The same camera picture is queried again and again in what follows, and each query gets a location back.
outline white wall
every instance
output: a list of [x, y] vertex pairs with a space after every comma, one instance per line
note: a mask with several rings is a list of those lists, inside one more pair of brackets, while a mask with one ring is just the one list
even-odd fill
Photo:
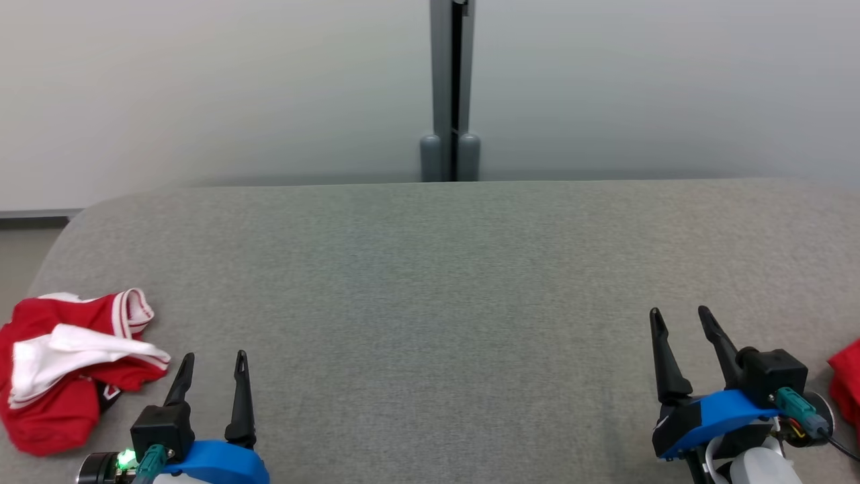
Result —
[[481, 179], [860, 186], [860, 3], [477, 0]]
[[0, 5], [0, 212], [165, 184], [417, 181], [426, 1]]

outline wire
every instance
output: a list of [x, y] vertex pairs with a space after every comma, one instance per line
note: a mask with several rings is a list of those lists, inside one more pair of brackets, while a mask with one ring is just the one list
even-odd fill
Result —
[[791, 427], [791, 430], [795, 431], [795, 435], [797, 435], [797, 438], [804, 438], [804, 437], [806, 437], [806, 434], [805, 434], [805, 433], [801, 433], [800, 431], [798, 431], [798, 430], [797, 430], [797, 427], [795, 427], [795, 426], [793, 426], [793, 425], [789, 425], [789, 427]]
[[789, 417], [789, 427], [791, 427], [791, 430], [795, 431], [798, 438], [806, 437], [806, 432], [803, 431], [803, 427], [797, 420], [794, 420], [791, 417]]
[[850, 457], [850, 458], [854, 459], [855, 461], [860, 462], [860, 457], [858, 457], [858, 456], [857, 456], [857, 454], [855, 454], [854, 452], [851, 452], [850, 450], [846, 449], [846, 448], [845, 448], [845, 446], [844, 446], [844, 445], [842, 445], [842, 444], [840, 444], [839, 442], [837, 442], [835, 438], [833, 438], [833, 437], [831, 437], [831, 436], [827, 435], [827, 432], [826, 432], [826, 431], [823, 431], [823, 430], [819, 429], [819, 430], [818, 430], [818, 433], [819, 433], [821, 436], [823, 436], [824, 438], [826, 438], [826, 439], [827, 439], [827, 442], [829, 442], [833, 447], [836, 447], [836, 449], [837, 449], [839, 452], [842, 452], [843, 454], [845, 454], [845, 455], [847, 455], [848, 457]]
[[132, 484], [152, 484], [167, 465], [168, 451], [161, 444], [153, 444], [138, 465]]

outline red cloth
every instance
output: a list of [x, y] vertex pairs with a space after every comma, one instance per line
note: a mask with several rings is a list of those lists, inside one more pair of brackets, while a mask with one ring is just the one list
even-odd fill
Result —
[[[46, 456], [84, 445], [99, 421], [100, 404], [120, 390], [137, 391], [141, 384], [167, 374], [167, 363], [154, 357], [124, 357], [71, 371], [46, 393], [23, 406], [9, 407], [13, 345], [44, 336], [59, 323], [81, 326], [121, 338], [141, 339], [153, 312], [140, 289], [82, 301], [57, 293], [25, 299], [12, 320], [0, 328], [0, 419], [19, 450]], [[108, 386], [99, 392], [97, 382]]]
[[828, 361], [833, 368], [830, 396], [842, 417], [857, 429], [860, 442], [860, 339], [833, 355]]

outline gray couch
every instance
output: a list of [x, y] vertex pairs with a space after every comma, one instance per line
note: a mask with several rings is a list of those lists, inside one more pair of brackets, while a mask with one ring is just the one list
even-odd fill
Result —
[[[860, 197], [778, 180], [166, 190], [78, 215], [30, 294], [129, 287], [156, 311], [147, 340], [197, 353], [198, 438], [223, 436], [248, 352], [273, 482], [688, 483], [651, 447], [648, 310], [699, 393], [722, 387], [699, 304], [826, 392], [827, 358], [860, 337]], [[85, 449], [0, 440], [3, 481], [72, 482], [169, 383], [122, 396]], [[789, 457], [805, 482], [860, 475], [832, 448]]]

